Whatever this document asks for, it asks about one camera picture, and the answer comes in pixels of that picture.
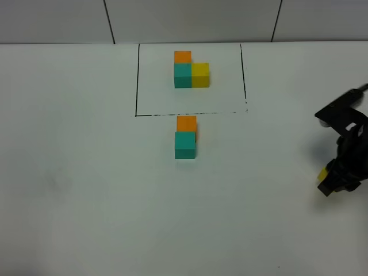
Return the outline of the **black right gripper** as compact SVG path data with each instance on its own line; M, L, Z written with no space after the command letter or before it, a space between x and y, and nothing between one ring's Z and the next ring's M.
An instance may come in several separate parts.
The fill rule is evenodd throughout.
M367 179L367 126L341 130L337 157L323 181L332 193L354 191Z

